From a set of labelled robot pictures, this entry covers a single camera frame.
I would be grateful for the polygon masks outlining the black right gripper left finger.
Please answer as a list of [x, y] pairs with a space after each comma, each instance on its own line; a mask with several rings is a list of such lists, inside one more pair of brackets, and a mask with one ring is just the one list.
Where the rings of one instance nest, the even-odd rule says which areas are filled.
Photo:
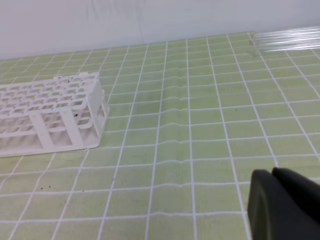
[[247, 215], [254, 240], [320, 238], [320, 222], [307, 215], [267, 170], [252, 172]]

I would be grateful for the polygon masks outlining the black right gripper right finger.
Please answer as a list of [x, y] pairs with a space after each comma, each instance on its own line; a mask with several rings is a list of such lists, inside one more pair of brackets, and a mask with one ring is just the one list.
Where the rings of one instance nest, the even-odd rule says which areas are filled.
[[294, 202], [313, 220], [320, 222], [320, 185], [288, 168], [273, 168], [272, 174]]

